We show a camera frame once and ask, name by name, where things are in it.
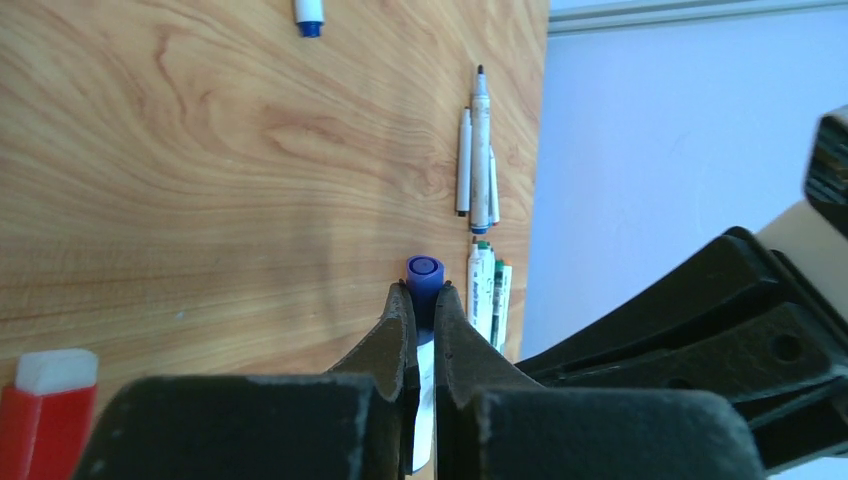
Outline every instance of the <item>marker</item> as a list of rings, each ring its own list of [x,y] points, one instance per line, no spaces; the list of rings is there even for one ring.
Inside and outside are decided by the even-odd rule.
[[[495,273],[496,313],[492,316],[492,345],[501,353],[506,344],[507,320],[509,319],[509,293],[512,289],[512,266],[499,261]]]
[[[406,261],[406,285],[412,297],[419,345],[433,339],[436,299],[444,284],[445,266],[437,258],[416,255]]]
[[[294,12],[300,36],[316,38],[321,36],[324,25],[324,5],[322,0],[294,0]]]
[[[406,285],[412,297],[415,325],[418,331],[418,371],[421,390],[418,412],[415,414],[415,438],[412,444],[412,470],[418,471],[430,461],[433,448],[435,420],[433,373],[435,368],[435,343],[433,323],[436,300],[445,284],[445,266],[438,259],[416,255],[406,261]]]
[[[456,159],[456,214],[464,217],[471,209],[471,109],[462,111],[459,122],[459,154]]]
[[[500,327],[501,299],[503,298],[503,260],[495,262],[495,300],[494,312],[492,313],[492,336],[489,343],[493,347],[498,346],[498,328]]]
[[[483,325],[482,329],[487,332],[483,337],[486,340],[490,340],[492,334],[494,333],[494,313],[495,313],[495,250],[492,247],[492,244],[488,244],[489,248],[486,250],[486,276],[484,278],[484,298],[483,298],[483,308],[481,317],[481,325]]]
[[[495,149],[489,145],[489,220],[492,225],[501,221],[501,202],[498,198],[498,167]]]
[[[492,335],[491,310],[486,318],[486,266],[489,258],[489,244],[477,242],[471,245],[468,257],[468,322],[485,339]]]
[[[483,66],[477,67],[477,86],[471,100],[471,232],[489,231],[489,93]]]

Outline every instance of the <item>white eraser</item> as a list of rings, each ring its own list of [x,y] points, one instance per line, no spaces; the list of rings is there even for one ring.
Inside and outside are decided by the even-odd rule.
[[[21,355],[15,388],[33,395],[50,395],[97,384],[97,355],[82,348],[48,350]]]

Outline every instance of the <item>blue marker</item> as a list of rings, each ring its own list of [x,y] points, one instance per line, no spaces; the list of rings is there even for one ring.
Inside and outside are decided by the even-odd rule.
[[[322,0],[295,0],[294,14],[300,36],[315,38],[321,36],[324,25],[324,5]]]
[[[444,284],[445,266],[438,259],[416,255],[406,261],[406,285],[412,297],[419,345],[433,339],[436,299]]]
[[[418,371],[421,393],[415,415],[415,438],[412,445],[412,470],[418,471],[430,461],[435,421],[433,369],[433,327],[436,300],[445,284],[445,266],[438,259],[416,255],[406,261],[406,285],[412,297],[415,323],[418,330]]]

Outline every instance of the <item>marker cap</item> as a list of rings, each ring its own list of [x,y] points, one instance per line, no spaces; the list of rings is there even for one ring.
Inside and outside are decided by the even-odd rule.
[[[419,345],[433,338],[436,300],[444,284],[445,266],[438,259],[415,255],[406,261],[406,285],[412,297]]]
[[[300,36],[305,38],[317,38],[321,36],[321,26],[324,22],[298,22]]]

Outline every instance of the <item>white marker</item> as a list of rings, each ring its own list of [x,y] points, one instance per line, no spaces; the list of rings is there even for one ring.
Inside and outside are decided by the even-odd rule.
[[[471,232],[489,231],[489,93],[483,66],[477,67],[477,87],[471,100]]]
[[[491,244],[488,244],[486,250],[483,250],[483,253],[486,255],[486,260],[484,262],[484,277],[483,277],[483,299],[481,300],[482,306],[480,308],[480,315],[478,316],[478,322],[480,328],[478,331],[480,335],[489,342],[492,338],[492,328],[494,313],[495,313],[495,251],[491,248]]]
[[[471,109],[462,111],[459,123],[459,153],[456,158],[456,214],[464,217],[471,209]]]
[[[495,341],[492,343],[501,354],[503,354],[504,345],[506,344],[506,326],[509,317],[509,291],[512,289],[512,266],[504,262],[503,270],[498,272],[501,277],[498,280],[500,291],[498,292],[498,325],[497,331],[492,332],[492,338]]]
[[[468,323],[486,339],[492,334],[491,315],[486,321],[486,263],[488,262],[488,244],[473,243],[468,256],[468,302],[466,305]]]
[[[498,166],[495,149],[489,146],[489,220],[492,225],[501,221],[501,202],[498,198]]]
[[[324,25],[324,5],[322,0],[294,0],[294,14],[300,36],[315,38],[321,36]]]

